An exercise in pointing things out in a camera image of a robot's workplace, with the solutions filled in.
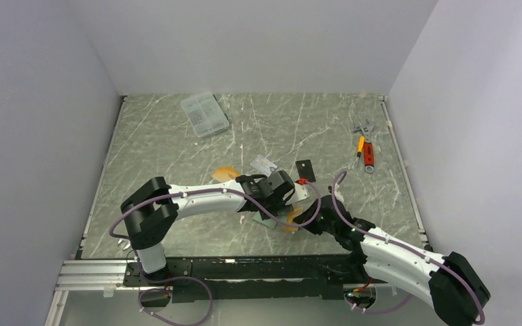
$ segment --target gray floor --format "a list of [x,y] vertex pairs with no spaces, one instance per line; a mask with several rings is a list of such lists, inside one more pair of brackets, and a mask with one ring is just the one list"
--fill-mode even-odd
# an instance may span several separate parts
[[[374,94],[216,94],[231,129],[210,139],[195,136],[180,101],[189,94],[127,96],[87,230],[83,258],[126,255],[107,231],[120,203],[155,176],[168,183],[215,183],[219,166],[255,173],[261,154],[297,177],[296,160],[310,159],[322,194],[342,169],[345,206],[402,240],[419,246],[418,225],[385,116]],[[375,172],[355,165],[359,135],[353,124],[375,122]],[[163,240],[168,256],[299,255],[345,253],[329,235],[268,229],[244,214],[210,213],[183,219]],[[124,233],[124,225],[118,232]]]

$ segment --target plastic storage box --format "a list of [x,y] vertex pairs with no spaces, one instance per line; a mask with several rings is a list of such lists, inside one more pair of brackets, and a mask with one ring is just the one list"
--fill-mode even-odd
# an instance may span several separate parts
[[229,128],[229,120],[210,92],[192,95],[181,101],[197,137],[211,136]]

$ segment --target white card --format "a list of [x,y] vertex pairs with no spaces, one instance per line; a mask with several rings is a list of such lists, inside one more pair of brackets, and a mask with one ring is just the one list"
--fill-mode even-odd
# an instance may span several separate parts
[[257,158],[251,162],[251,166],[267,177],[277,170],[277,165],[275,165],[275,163],[267,160],[261,155],[257,155]]

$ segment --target adjustable wrench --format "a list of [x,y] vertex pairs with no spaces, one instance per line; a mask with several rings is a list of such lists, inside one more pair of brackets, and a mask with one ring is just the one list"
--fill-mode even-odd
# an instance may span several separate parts
[[363,126],[359,124],[359,126],[355,126],[355,132],[362,132],[363,136],[365,136],[365,143],[363,144],[363,152],[364,152],[364,163],[365,163],[365,172],[373,173],[373,170],[375,169],[374,163],[375,160],[373,158],[373,144],[371,143],[371,132],[373,131],[373,128],[375,127],[375,124],[373,122],[369,122],[369,120],[365,119],[365,122],[367,122],[367,125]]

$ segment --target white wall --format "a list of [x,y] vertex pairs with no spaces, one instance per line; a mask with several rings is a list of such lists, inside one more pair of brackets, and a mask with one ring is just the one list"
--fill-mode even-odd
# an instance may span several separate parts
[[63,0],[0,0],[0,325],[43,325],[119,101]]
[[67,0],[121,94],[387,94],[436,0]]
[[421,216],[522,325],[522,0],[441,0],[389,93]]

